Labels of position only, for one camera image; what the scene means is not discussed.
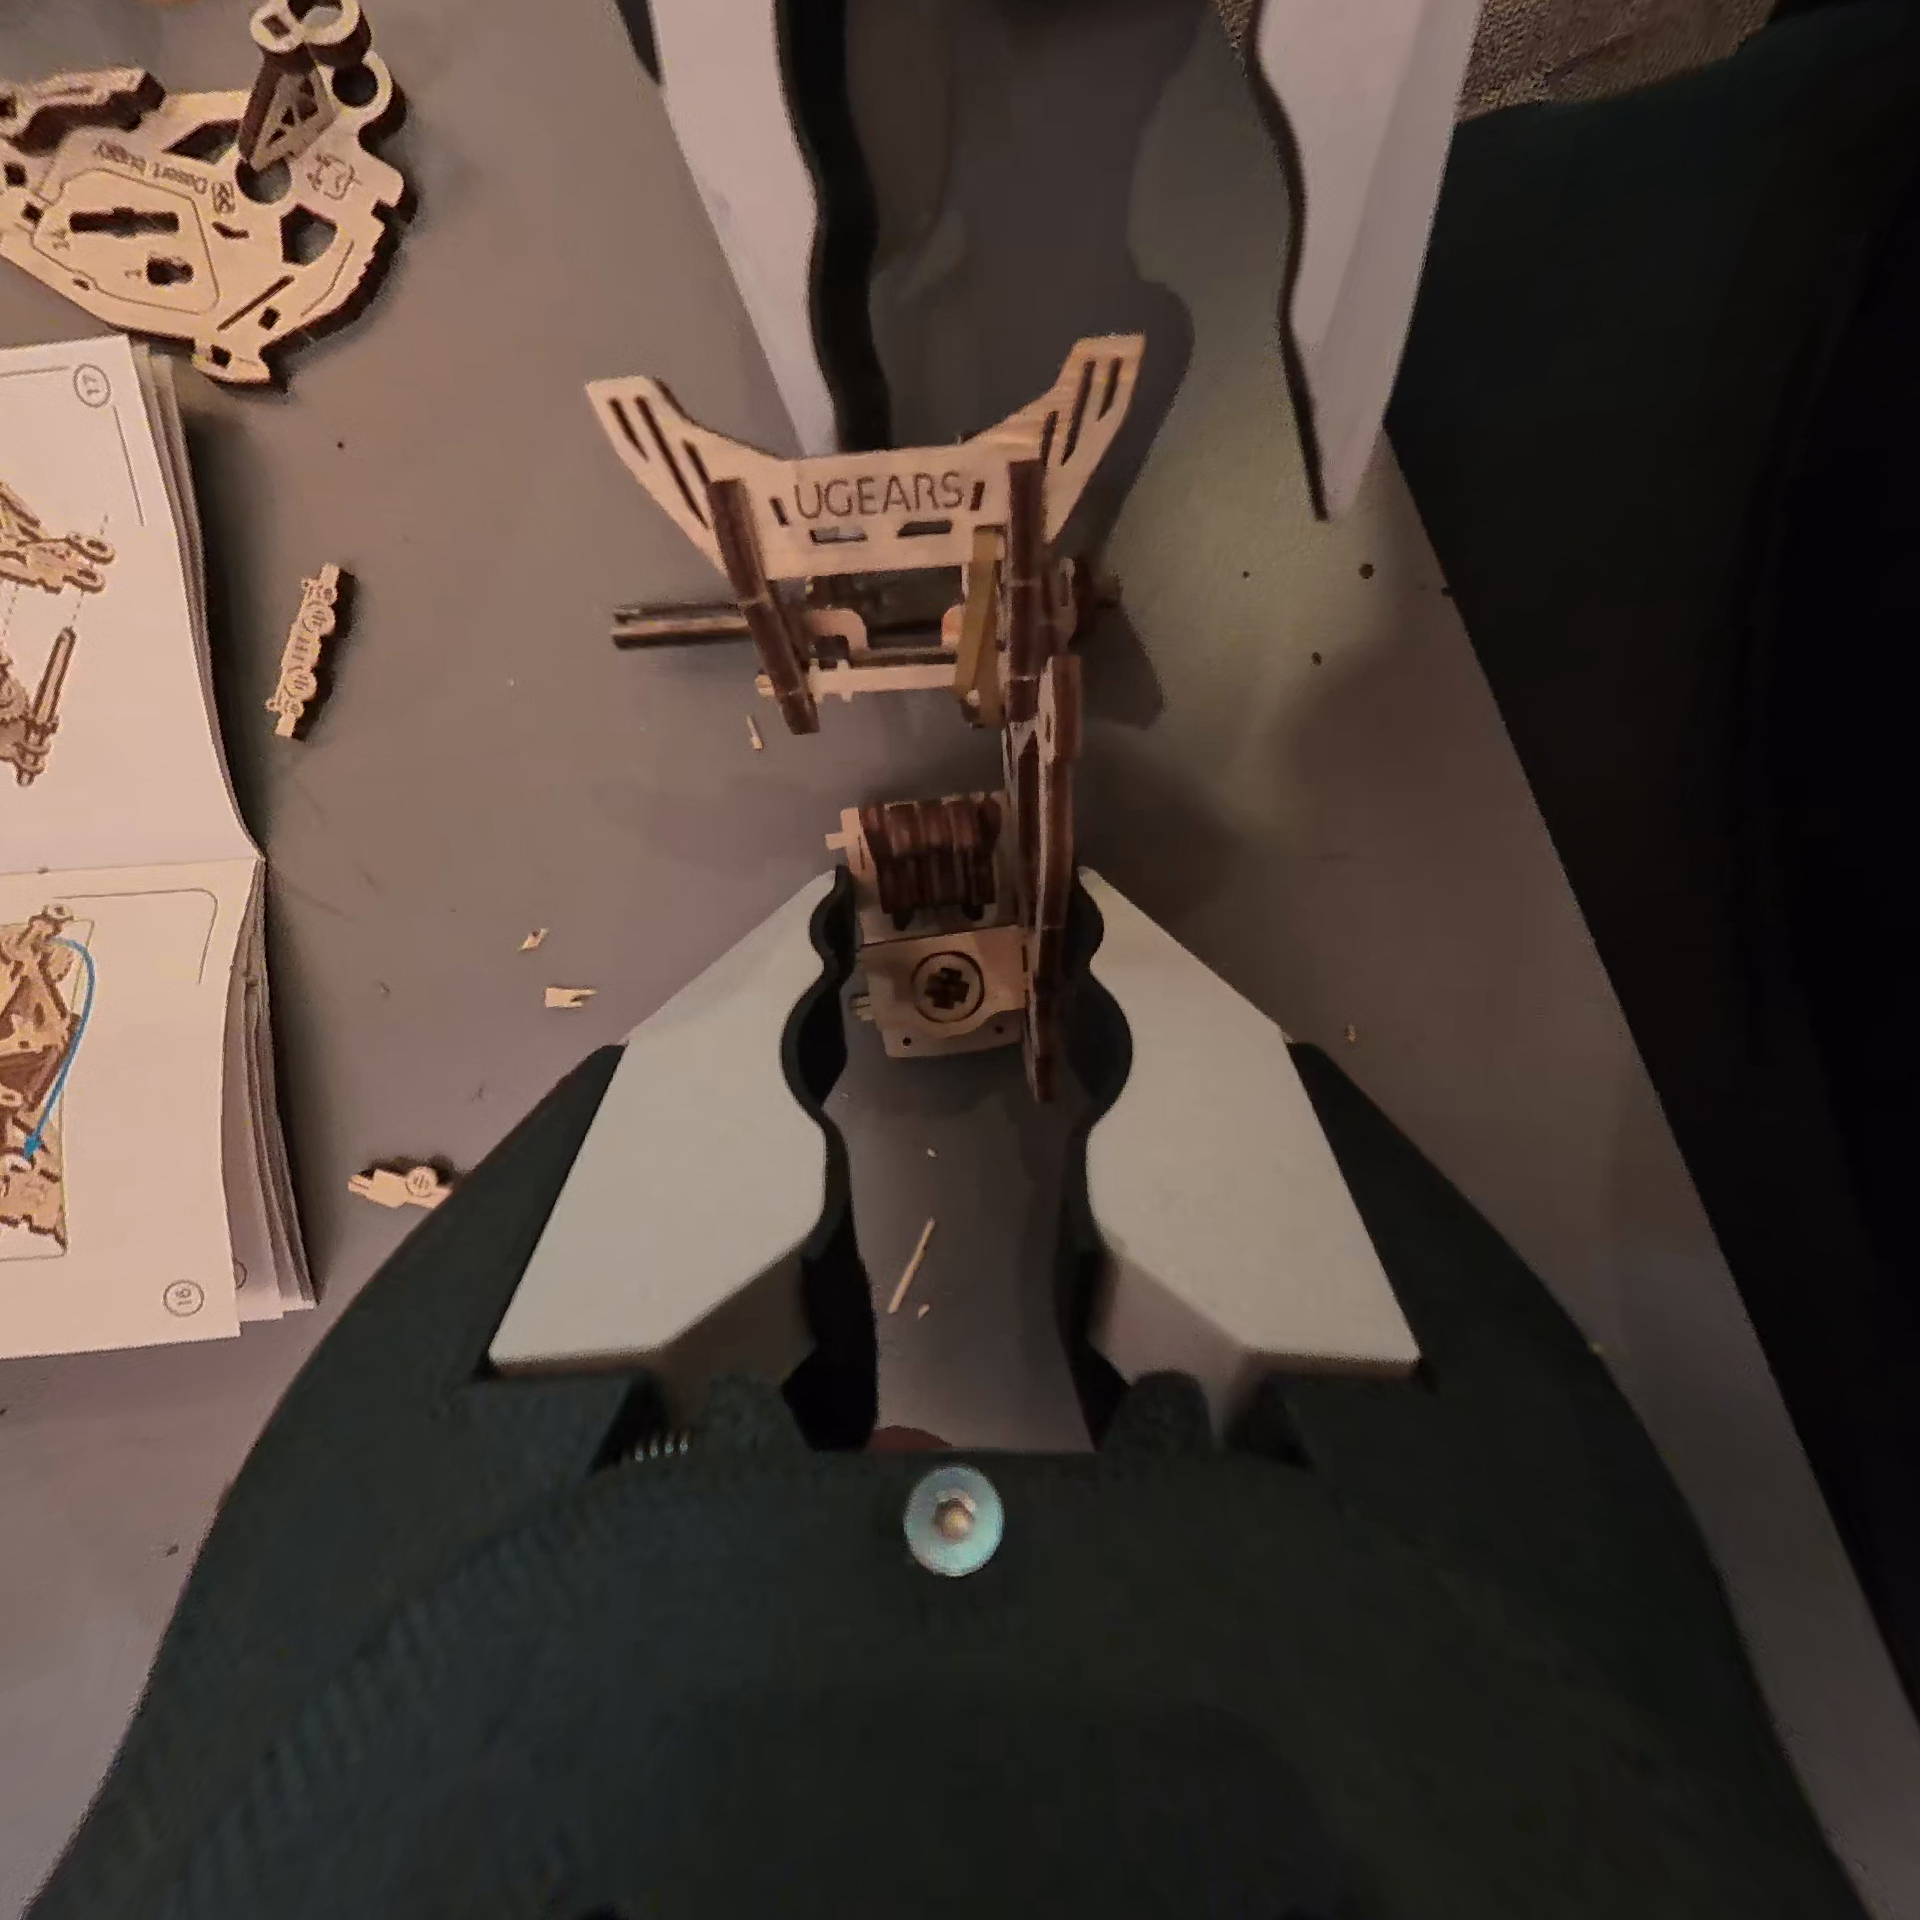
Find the wooden model frame assembly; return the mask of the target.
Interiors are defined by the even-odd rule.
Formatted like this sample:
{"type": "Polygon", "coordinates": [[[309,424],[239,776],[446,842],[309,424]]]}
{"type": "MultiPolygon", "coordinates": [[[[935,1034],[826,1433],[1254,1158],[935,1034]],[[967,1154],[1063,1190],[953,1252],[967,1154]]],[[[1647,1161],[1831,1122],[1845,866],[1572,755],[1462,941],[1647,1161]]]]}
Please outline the wooden model frame assembly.
{"type": "Polygon", "coordinates": [[[928,696],[996,741],[998,781],[845,806],[862,1016],[888,1057],[1063,1057],[1072,770],[1097,594],[1063,536],[1127,424],[1144,337],[1076,341],[1042,395],[960,441],[784,457],[695,424],[646,376],[584,387],[625,474],[726,580],[756,690],[796,736],[822,704],[928,696]]]}

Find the scattered wood chips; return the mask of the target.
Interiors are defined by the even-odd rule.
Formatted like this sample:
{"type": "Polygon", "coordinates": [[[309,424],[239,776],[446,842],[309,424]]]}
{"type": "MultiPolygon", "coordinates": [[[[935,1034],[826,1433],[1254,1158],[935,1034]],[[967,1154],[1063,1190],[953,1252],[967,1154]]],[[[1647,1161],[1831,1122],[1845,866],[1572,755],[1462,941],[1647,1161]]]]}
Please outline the scattered wood chips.
{"type": "Polygon", "coordinates": [[[613,968],[575,968],[550,984],[550,1010],[638,1016],[636,1025],[655,1013],[805,883],[840,874],[825,850],[829,817],[937,762],[928,730],[917,718],[848,718],[825,739],[753,749],[742,702],[729,696],[689,722],[653,721],[638,772],[596,792],[613,825],[631,832],[607,893],[638,915],[617,957],[640,962],[646,988],[618,988],[613,968]]]}

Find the small wooden toothed strip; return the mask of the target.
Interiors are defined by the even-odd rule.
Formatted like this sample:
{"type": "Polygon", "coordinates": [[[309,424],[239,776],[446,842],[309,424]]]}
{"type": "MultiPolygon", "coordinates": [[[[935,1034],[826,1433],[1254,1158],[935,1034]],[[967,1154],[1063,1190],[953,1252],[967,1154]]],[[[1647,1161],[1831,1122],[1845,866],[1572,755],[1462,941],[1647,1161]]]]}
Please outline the small wooden toothed strip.
{"type": "Polygon", "coordinates": [[[330,650],[351,617],[351,590],[351,574],[337,563],[325,563],[302,578],[300,604],[279,653],[279,674],[264,702],[276,739],[300,739],[325,702],[330,650]]]}

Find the open instruction booklet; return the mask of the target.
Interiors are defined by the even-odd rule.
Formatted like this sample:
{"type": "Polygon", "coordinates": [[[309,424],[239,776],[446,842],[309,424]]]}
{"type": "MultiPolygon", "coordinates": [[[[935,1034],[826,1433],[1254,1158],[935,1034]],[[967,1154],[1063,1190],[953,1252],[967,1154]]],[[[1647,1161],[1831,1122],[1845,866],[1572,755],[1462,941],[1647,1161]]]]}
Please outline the open instruction booklet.
{"type": "Polygon", "coordinates": [[[1,352],[1,1355],[314,1304],[172,370],[1,352]]]}

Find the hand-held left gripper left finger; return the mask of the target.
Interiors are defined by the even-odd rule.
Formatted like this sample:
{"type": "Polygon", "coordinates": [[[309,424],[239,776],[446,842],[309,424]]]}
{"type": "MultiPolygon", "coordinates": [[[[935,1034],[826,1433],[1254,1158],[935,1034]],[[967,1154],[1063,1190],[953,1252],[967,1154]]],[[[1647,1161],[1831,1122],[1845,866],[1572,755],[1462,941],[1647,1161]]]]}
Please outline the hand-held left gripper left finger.
{"type": "Polygon", "coordinates": [[[501,1374],[633,1369],[674,1419],[746,1377],[816,1449],[869,1444],[872,1284],[826,1114],[854,947],[853,880],[825,874],[623,1037],[490,1337],[501,1374]]]}

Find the wooden side panel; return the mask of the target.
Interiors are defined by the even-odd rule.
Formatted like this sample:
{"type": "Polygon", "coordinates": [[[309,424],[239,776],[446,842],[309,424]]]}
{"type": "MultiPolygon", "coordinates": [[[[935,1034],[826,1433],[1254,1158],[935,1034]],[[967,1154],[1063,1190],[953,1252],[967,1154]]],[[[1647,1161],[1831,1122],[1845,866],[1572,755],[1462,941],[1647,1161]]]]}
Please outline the wooden side panel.
{"type": "Polygon", "coordinates": [[[5,260],[236,388],[377,289],[409,187],[373,152],[398,120],[361,4],[261,4],[252,89],[140,66],[1,84],[5,260]]]}

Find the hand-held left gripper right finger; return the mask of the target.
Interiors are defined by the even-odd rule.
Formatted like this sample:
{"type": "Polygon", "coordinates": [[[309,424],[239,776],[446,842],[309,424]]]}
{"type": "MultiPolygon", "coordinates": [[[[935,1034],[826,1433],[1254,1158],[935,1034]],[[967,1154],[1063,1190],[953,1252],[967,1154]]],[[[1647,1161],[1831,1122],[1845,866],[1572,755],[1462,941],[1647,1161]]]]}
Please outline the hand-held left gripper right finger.
{"type": "Polygon", "coordinates": [[[1058,1326],[1098,1444],[1180,1377],[1213,1436],[1271,1378],[1402,1384],[1422,1365],[1281,1027],[1094,870],[1072,889],[1058,1326]]]}

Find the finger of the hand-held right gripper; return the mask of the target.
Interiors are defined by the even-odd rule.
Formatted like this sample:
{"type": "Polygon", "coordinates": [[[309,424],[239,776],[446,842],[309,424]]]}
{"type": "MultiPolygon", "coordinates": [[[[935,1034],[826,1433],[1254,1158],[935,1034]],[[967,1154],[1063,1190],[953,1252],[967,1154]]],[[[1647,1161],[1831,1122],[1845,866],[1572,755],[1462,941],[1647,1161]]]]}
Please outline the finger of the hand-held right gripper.
{"type": "Polygon", "coordinates": [[[802,451],[884,449],[845,3],[653,3],[653,74],[802,451]]]}
{"type": "Polygon", "coordinates": [[[1381,436],[1479,12],[1257,8],[1257,82],[1290,213],[1281,361],[1320,520],[1351,508],[1381,436]]]}

